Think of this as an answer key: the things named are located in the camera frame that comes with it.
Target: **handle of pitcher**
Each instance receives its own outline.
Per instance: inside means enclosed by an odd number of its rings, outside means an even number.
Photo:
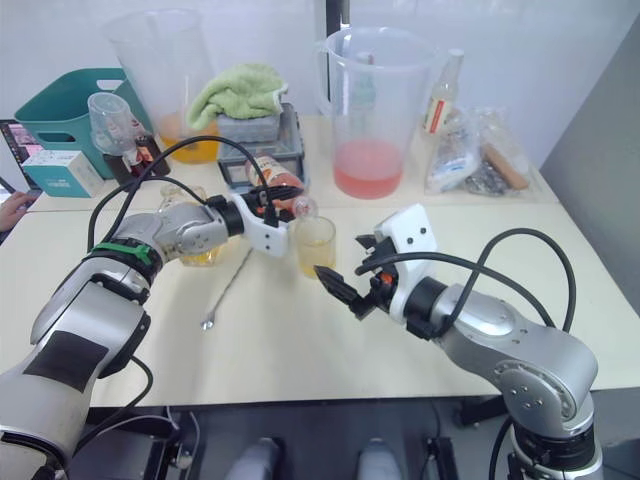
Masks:
[[[325,42],[324,41],[316,42],[313,49],[313,53],[314,53],[313,64],[314,64],[314,71],[315,71],[315,74],[313,75],[314,76],[313,93],[316,100],[316,106],[325,117],[330,117],[331,102],[327,98],[328,92],[325,91],[323,87],[323,82],[322,82],[322,78],[323,76],[326,76],[327,72],[324,68],[320,67],[320,64],[321,64],[320,56],[322,55],[324,57],[324,54],[328,53]]]

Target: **measuring jug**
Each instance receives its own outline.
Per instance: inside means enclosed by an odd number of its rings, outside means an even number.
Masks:
[[[194,135],[217,134],[215,122],[196,132],[185,119],[194,98],[214,76],[200,23],[196,11],[170,8],[125,15],[103,29],[166,147]],[[212,162],[217,150],[217,143],[201,142],[172,157],[185,163]]]
[[[315,90],[318,108],[332,119],[336,185],[357,198],[393,193],[424,104],[432,50],[388,27],[347,28],[316,50],[329,58],[331,100],[320,71]]]

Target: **green strap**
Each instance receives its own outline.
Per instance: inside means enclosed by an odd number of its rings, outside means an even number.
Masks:
[[[117,243],[99,243],[93,250],[113,250],[114,252],[122,252],[128,253],[129,255],[135,256],[138,260],[140,260],[145,265],[151,265],[151,259],[149,258],[149,252],[151,251],[151,247],[147,245],[138,245],[137,247],[127,247],[126,245],[119,245]]]

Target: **teal plastic basket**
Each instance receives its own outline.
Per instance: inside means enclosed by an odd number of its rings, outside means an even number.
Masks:
[[[114,84],[118,82],[114,80],[120,81],[115,88]],[[102,152],[91,141],[87,107],[89,96],[103,91],[124,98],[136,118],[149,132],[153,131],[149,117],[121,68],[85,68],[69,72],[24,104],[15,113],[15,118],[44,148],[82,150],[103,178],[113,178],[102,160]]]

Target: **orange liquid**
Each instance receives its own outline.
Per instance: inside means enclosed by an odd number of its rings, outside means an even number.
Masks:
[[[402,179],[402,155],[381,140],[353,140],[336,152],[333,178],[344,193],[373,199],[390,195]]]
[[[181,123],[177,113],[172,113],[160,121],[159,135],[166,148],[188,137],[194,137],[196,135],[218,135],[216,122],[211,122],[204,130],[198,132],[191,131],[187,135],[180,134],[182,131]],[[171,158],[182,163],[191,164],[215,162],[218,158],[219,145],[218,142],[213,141],[193,143],[172,153]]]

